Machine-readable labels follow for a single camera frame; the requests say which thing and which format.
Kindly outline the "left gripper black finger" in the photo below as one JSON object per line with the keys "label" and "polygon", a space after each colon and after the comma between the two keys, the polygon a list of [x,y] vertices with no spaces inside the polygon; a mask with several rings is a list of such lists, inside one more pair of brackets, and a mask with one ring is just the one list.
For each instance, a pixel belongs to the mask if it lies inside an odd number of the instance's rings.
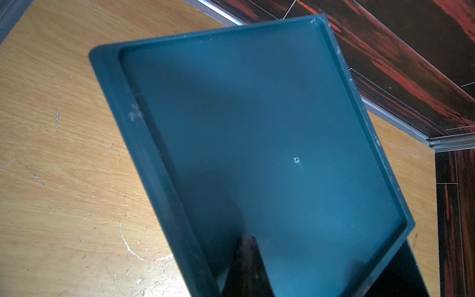
{"label": "left gripper black finger", "polygon": [[255,237],[238,241],[221,296],[274,297]]}

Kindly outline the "teal drawer cabinet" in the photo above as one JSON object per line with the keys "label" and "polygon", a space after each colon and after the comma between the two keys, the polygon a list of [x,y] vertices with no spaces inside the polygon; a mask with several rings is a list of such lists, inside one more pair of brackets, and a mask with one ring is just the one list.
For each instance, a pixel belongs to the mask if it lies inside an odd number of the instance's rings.
{"label": "teal drawer cabinet", "polygon": [[89,59],[193,297],[425,297],[415,221],[324,14],[100,45]]}

